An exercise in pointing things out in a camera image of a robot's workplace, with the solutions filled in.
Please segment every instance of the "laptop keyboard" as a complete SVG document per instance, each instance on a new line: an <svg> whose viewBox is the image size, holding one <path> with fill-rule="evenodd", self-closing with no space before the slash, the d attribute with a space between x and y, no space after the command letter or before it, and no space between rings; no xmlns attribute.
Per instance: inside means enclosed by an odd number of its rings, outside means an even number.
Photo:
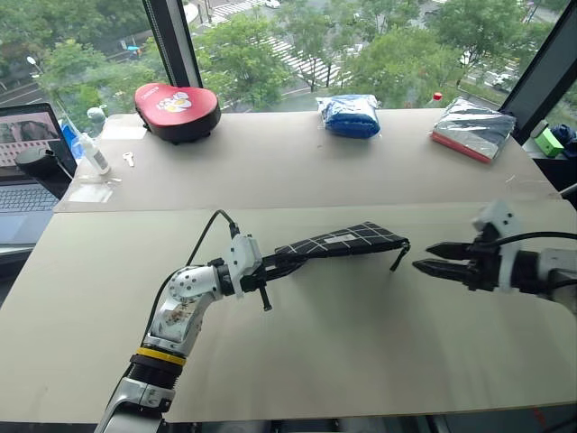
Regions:
<svg viewBox="0 0 577 433"><path fill-rule="evenodd" d="M0 189L0 213L52 210L56 203L58 199L40 185Z"/></svg>

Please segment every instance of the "small key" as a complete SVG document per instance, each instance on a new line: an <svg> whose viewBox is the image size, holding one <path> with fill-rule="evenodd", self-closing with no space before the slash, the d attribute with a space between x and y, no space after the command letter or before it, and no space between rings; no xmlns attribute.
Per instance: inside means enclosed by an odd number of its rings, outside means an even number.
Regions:
<svg viewBox="0 0 577 433"><path fill-rule="evenodd" d="M126 161L128 162L128 165L130 165L131 167L134 167L133 156L134 156L134 154L132 152L123 153L123 158L126 159Z"/></svg>

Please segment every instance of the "laptop screen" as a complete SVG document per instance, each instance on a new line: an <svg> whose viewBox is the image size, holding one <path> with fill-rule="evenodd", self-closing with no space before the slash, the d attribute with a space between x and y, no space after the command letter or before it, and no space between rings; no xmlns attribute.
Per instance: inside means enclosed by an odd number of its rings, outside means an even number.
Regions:
<svg viewBox="0 0 577 433"><path fill-rule="evenodd" d="M51 149L71 173L76 162L48 104L0 108L0 183L29 180L18 170L15 158L31 148Z"/></svg>

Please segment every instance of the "green box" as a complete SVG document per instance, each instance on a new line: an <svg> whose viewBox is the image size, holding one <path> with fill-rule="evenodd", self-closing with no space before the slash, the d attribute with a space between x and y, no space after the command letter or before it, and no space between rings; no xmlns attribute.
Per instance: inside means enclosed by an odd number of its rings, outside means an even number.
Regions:
<svg viewBox="0 0 577 433"><path fill-rule="evenodd" d="M539 146L541 152L550 158L554 158L563 150L562 145L557 141L549 128L545 128L544 131L535 138L535 143Z"/></svg>

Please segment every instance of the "yellow ring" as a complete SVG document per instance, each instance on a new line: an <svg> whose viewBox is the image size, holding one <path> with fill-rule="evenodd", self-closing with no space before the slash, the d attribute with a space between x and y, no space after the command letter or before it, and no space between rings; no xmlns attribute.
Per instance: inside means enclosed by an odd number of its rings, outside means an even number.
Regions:
<svg viewBox="0 0 577 433"><path fill-rule="evenodd" d="M160 352L154 349L147 349L146 347L139 347L136 349L136 354L149 356L150 358L161 359L162 361L168 361L169 363L180 366L183 366L187 361L185 358L181 358L180 356L165 354L164 352Z"/></svg>

